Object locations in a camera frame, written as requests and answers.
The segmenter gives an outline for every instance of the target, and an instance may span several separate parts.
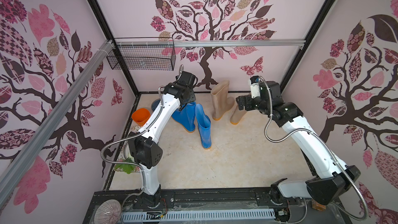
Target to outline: wallpaper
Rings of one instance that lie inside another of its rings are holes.
[[[292,0],[98,1],[117,37],[217,41],[304,38],[324,0],[306,0],[300,7]],[[248,90],[247,80],[254,73],[281,81],[296,51],[294,46],[179,47],[175,67],[183,64],[198,77],[196,91],[210,90],[223,79],[231,81],[231,90]],[[159,57],[170,53],[170,48],[159,50]],[[140,91],[155,91],[176,74],[131,72]]]
[[[398,223],[397,43],[398,0],[339,0],[284,92],[332,150],[360,169],[366,223]],[[341,199],[363,214],[352,190]]]
[[[0,173],[105,40],[86,0],[64,1],[0,0]],[[76,214],[61,223],[81,222],[108,172],[100,150],[121,136],[133,101],[122,72],[102,62],[3,206],[0,222],[50,223],[66,209]]]

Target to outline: brown leaf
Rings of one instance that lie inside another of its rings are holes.
[[[369,110],[369,117],[376,117],[382,114],[384,111],[387,110],[388,107],[373,107]]]

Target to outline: metal frame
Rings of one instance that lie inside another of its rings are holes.
[[[13,192],[25,172],[35,161],[42,147],[47,143],[52,133],[58,127],[67,111],[74,104],[76,98],[88,83],[97,67],[113,48],[112,41],[104,42],[99,50],[90,59],[78,79],[68,88],[64,96],[59,100],[51,114],[37,128],[31,140],[25,144],[11,165],[0,177],[0,206]]]

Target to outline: wire basket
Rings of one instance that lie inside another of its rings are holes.
[[[174,40],[166,38],[164,41],[138,42],[131,39],[133,38],[128,38],[128,42],[119,42],[117,47],[107,55],[112,69],[122,69],[126,65],[127,69],[174,70],[176,63]]]

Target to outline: orange container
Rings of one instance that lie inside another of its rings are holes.
[[[150,112],[145,108],[140,108],[131,115],[132,120],[141,127],[148,121],[149,117]]]

